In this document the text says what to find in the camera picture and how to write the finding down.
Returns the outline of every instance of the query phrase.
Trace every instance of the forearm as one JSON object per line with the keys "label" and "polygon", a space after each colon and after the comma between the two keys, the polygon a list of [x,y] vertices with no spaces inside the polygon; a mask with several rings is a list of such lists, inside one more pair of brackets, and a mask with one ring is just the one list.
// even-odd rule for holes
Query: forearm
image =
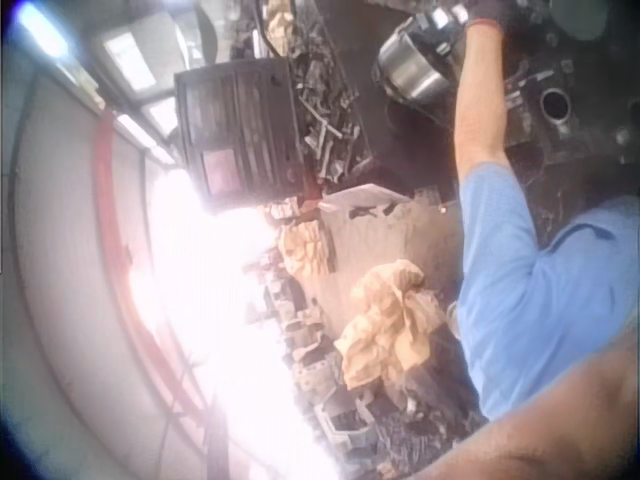
{"label": "forearm", "polygon": [[502,37],[502,33],[490,25],[473,25],[467,31],[454,135],[461,182],[479,163],[495,162],[509,168],[504,153],[507,111]]}

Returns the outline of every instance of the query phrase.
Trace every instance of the person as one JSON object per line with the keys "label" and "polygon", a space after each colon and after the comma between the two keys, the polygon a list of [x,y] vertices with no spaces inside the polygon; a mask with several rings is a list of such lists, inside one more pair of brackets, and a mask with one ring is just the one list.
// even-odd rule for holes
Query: person
{"label": "person", "polygon": [[640,433],[640,203],[602,204],[538,248],[503,144],[502,44],[515,2],[472,3],[454,135],[457,315],[492,423],[415,478],[607,478],[633,459]]}

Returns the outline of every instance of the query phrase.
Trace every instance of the floor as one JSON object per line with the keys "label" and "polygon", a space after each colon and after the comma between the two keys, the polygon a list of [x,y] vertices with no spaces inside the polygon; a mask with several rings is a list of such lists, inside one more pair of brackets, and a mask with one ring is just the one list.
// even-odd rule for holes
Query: floor
{"label": "floor", "polygon": [[444,213],[423,197],[400,204],[388,216],[349,220],[347,212],[322,214],[335,246],[335,272],[301,279],[309,299],[315,298],[330,318],[328,333],[337,338],[356,314],[349,295],[369,269],[407,259],[425,274],[425,287],[437,291],[444,308],[455,299],[461,279],[462,223],[457,204]]}

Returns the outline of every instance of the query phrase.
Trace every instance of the hand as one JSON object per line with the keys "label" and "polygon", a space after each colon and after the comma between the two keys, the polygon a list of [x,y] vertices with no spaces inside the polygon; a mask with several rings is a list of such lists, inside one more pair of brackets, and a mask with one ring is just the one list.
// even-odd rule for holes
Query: hand
{"label": "hand", "polygon": [[511,30],[517,14],[515,0],[470,0],[468,10],[471,16],[469,26],[474,23],[495,23],[502,33]]}

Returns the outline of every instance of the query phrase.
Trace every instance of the blue shirt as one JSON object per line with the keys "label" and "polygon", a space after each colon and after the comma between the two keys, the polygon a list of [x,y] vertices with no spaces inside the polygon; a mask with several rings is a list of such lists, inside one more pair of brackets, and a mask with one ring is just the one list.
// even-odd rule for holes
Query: blue shirt
{"label": "blue shirt", "polygon": [[480,408],[493,420],[622,330],[640,285],[640,202],[624,197],[576,217],[545,250],[506,168],[476,167],[461,203],[458,327]]}

